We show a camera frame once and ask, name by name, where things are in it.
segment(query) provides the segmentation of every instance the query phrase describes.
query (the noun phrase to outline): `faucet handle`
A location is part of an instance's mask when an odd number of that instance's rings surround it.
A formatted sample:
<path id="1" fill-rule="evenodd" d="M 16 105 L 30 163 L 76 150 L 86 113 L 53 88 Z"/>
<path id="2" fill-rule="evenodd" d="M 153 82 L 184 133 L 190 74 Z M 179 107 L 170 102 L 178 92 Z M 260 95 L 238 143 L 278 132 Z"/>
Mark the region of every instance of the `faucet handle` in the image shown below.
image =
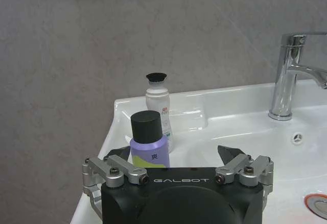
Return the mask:
<path id="1" fill-rule="evenodd" d="M 305 44 L 308 35 L 327 35 L 327 31 L 283 34 L 281 45 L 287 47 L 301 47 Z"/>

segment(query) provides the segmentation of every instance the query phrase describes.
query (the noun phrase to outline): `purple bottle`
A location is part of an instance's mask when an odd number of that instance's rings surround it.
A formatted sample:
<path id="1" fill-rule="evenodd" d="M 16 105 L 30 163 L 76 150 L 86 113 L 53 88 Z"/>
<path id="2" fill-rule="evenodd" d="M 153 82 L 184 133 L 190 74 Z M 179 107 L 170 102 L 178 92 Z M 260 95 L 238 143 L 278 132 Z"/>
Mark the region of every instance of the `purple bottle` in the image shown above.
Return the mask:
<path id="1" fill-rule="evenodd" d="M 168 139 L 162 134 L 160 113 L 151 110 L 134 113 L 131 124 L 133 164 L 143 168 L 170 167 Z"/>

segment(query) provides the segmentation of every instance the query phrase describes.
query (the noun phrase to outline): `white sink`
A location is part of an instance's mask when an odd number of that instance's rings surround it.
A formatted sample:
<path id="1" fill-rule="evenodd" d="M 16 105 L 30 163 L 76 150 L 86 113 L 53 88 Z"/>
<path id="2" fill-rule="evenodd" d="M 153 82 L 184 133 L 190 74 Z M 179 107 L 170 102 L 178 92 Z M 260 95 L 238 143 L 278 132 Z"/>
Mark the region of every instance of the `white sink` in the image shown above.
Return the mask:
<path id="1" fill-rule="evenodd" d="M 325 223 L 304 205 L 309 193 L 327 194 L 327 91 L 313 81 L 298 81 L 293 119 L 268 117 L 273 84 L 171 94 L 175 147 L 172 167 L 221 166 L 217 145 L 238 147 L 275 163 L 274 190 L 268 196 L 263 223 Z M 145 98 L 115 102 L 114 119 L 99 153 L 128 144 L 130 116 L 146 110 Z M 300 135 L 300 141 L 294 141 Z M 101 223 L 84 194 L 73 224 Z"/>

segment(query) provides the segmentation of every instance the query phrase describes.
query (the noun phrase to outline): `sink basin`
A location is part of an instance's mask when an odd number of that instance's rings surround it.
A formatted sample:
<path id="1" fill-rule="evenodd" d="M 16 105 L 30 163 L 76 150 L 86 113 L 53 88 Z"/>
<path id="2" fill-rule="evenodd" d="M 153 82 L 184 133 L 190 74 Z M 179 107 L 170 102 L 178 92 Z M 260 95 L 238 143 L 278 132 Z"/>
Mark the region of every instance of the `sink basin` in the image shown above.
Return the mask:
<path id="1" fill-rule="evenodd" d="M 171 94 L 174 133 L 171 167 L 218 167 L 217 145 L 238 147 L 253 158 L 274 161 L 274 190 L 268 196 L 263 223 L 325 223 L 303 199 L 327 194 L 327 91 L 312 80 L 298 81 L 293 119 L 268 117 L 273 84 Z M 99 153 L 128 144 L 130 116 L 146 110 L 145 98 L 117 100 L 114 120 Z M 71 223 L 101 223 L 85 194 Z"/>

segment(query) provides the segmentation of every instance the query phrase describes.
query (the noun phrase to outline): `sink drain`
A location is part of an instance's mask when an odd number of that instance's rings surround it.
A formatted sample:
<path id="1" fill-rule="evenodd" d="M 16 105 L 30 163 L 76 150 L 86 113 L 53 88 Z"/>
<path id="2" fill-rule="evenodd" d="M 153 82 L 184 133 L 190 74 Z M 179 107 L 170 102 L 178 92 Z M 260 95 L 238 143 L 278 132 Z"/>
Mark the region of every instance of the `sink drain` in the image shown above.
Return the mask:
<path id="1" fill-rule="evenodd" d="M 291 141 L 292 141 L 292 143 L 294 145 L 301 145 L 302 142 L 303 142 L 303 135 L 302 135 L 302 133 L 300 133 L 300 132 L 294 133 L 293 136 L 292 136 Z"/>
<path id="2" fill-rule="evenodd" d="M 327 195 L 309 194 L 305 197 L 305 205 L 311 212 L 327 220 Z"/>

